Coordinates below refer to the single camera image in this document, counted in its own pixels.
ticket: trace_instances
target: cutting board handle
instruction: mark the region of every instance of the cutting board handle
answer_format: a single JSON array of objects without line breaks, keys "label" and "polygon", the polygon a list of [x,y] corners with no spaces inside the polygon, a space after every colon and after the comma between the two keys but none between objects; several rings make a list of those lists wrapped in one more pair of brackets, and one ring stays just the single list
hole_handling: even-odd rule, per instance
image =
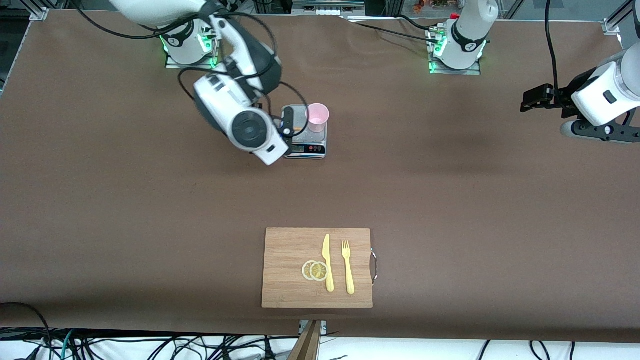
[{"label": "cutting board handle", "polygon": [[371,256],[373,257],[373,268],[375,271],[371,277],[371,286],[373,286],[378,278],[378,257],[376,256],[376,253],[373,252],[373,248],[371,248]]}]

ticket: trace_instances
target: green led light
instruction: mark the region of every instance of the green led light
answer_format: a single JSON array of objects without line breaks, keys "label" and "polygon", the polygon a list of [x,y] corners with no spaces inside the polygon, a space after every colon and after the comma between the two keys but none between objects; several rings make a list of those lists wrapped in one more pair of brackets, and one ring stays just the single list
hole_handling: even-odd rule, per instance
[{"label": "green led light", "polygon": [[447,46],[447,37],[442,37],[442,39],[440,39],[440,41],[436,44],[434,55],[438,57],[442,56],[442,53],[444,53],[444,48],[446,46]]},{"label": "green led light", "polygon": [[198,41],[200,42],[200,46],[202,46],[202,51],[208,53],[211,50],[211,41],[208,40],[207,37],[198,34]]},{"label": "green led light", "polygon": [[163,48],[163,49],[164,49],[164,51],[168,54],[168,53],[169,53],[169,50],[167,50],[167,48],[166,48],[166,43],[164,42],[164,39],[163,39],[163,38],[160,38],[160,41],[162,41],[162,48]]},{"label": "green led light", "polygon": [[482,45],[480,45],[480,52],[478,53],[478,60],[480,60],[480,58],[482,57],[482,51],[484,50],[484,47],[486,46],[486,40],[482,43]]}]

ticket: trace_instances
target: wooden cutting board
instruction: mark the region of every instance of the wooden cutting board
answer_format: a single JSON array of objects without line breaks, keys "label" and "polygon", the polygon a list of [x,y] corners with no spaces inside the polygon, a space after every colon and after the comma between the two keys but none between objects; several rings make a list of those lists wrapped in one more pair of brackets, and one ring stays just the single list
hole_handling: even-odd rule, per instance
[{"label": "wooden cutting board", "polygon": [[[331,238],[331,268],[335,290],[326,290],[324,281],[309,281],[302,266],[309,260],[324,261],[324,236]],[[347,294],[342,241],[351,248],[351,272],[355,293]],[[267,228],[264,242],[262,307],[287,309],[370,309],[373,291],[369,262],[369,229]]]}]

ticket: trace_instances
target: brown paper backdrop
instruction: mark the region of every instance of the brown paper backdrop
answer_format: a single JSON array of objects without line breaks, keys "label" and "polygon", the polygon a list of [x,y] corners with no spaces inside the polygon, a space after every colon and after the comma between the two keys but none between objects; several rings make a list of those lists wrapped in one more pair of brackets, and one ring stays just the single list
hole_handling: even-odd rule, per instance
[{"label": "brown paper backdrop", "polygon": [[[640,148],[518,112],[552,80],[542,23],[496,23],[472,77],[429,75],[418,42],[335,17],[265,20],[283,80],[331,110],[323,161],[233,148],[157,40],[75,12],[32,25],[0,100],[0,300],[53,327],[277,334],[322,318],[345,336],[640,340]],[[561,84],[620,50],[597,23],[551,30]],[[375,307],[260,308],[267,227],[371,228]]]}]

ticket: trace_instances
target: lemon slice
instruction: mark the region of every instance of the lemon slice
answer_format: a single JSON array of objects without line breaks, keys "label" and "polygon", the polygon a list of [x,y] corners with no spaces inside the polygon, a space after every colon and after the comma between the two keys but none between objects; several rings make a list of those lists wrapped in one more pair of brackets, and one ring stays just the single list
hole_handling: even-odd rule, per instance
[{"label": "lemon slice", "polygon": [[320,261],[311,265],[311,278],[315,281],[324,281],[326,279],[327,267],[325,263]]},{"label": "lemon slice", "polygon": [[305,279],[311,280],[311,281],[314,280],[314,278],[311,277],[311,266],[315,263],[316,263],[315,260],[309,260],[304,265],[302,265],[302,276],[304,276]]}]

